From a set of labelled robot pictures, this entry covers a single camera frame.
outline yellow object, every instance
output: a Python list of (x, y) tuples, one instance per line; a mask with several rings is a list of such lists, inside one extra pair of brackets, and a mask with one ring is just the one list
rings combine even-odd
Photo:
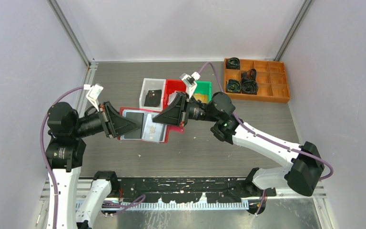
[(200, 100), (202, 103), (208, 103), (208, 95), (196, 93), (193, 95), (196, 100)]

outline white bin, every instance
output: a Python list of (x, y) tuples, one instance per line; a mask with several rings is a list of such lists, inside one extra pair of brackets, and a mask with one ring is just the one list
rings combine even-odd
[[(162, 111), (163, 110), (163, 94), (165, 93), (165, 79), (149, 79), (144, 78), (142, 83), (141, 95), (140, 95), (140, 108), (151, 111)], [(161, 104), (158, 107), (144, 106), (145, 97), (150, 90), (162, 90)]]

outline white wall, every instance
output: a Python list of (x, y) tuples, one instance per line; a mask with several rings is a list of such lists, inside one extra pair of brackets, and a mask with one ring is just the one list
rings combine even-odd
[(303, 3), (61, 1), (67, 1), (96, 61), (272, 59)]
[(366, 228), (366, 1), (315, 1), (283, 61), (300, 136), (335, 168), (339, 228)]
[(47, 177), (40, 125), (85, 71), (46, 0), (0, 1), (0, 229), (34, 226)]

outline orange compartment organizer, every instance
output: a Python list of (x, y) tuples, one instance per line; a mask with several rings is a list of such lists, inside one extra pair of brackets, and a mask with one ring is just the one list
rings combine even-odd
[[(240, 59), (239, 70), (227, 69), (224, 60), (224, 92), (231, 99), (256, 100), (263, 102), (287, 103), (290, 98), (287, 75), (283, 62), (259, 61)], [(256, 69), (256, 82), (259, 86), (257, 94), (229, 93), (226, 92), (226, 83), (230, 79), (241, 81), (241, 73)]]

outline wood grain surface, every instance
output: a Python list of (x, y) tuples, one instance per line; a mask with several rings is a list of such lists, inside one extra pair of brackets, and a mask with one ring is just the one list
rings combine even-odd
[[(214, 63), (220, 76), (223, 62)], [(104, 90), (100, 102), (110, 101), (118, 110), (138, 107), (144, 78), (178, 79), (182, 73), (198, 71), (203, 62), (101, 62), (94, 82)], [(201, 74), (219, 91), (210, 67)], [(287, 104), (233, 100), (240, 118), (266, 133), (298, 142)], [(250, 149), (218, 141), (209, 122), (190, 120), (185, 133), (170, 132), (167, 144), (119, 141), (101, 133), (85, 138), (81, 176), (99, 170), (116, 171), (119, 177), (225, 177), (247, 176), (254, 167), (272, 168), (278, 164)]]

